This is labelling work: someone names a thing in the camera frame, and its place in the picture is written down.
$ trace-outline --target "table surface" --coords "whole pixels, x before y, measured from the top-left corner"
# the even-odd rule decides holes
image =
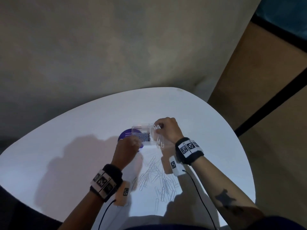
[[[172,87],[113,94],[48,121],[0,155],[0,185],[36,211],[64,221],[97,171],[111,162],[120,133],[167,116],[255,201],[251,168],[231,127],[209,104]]]

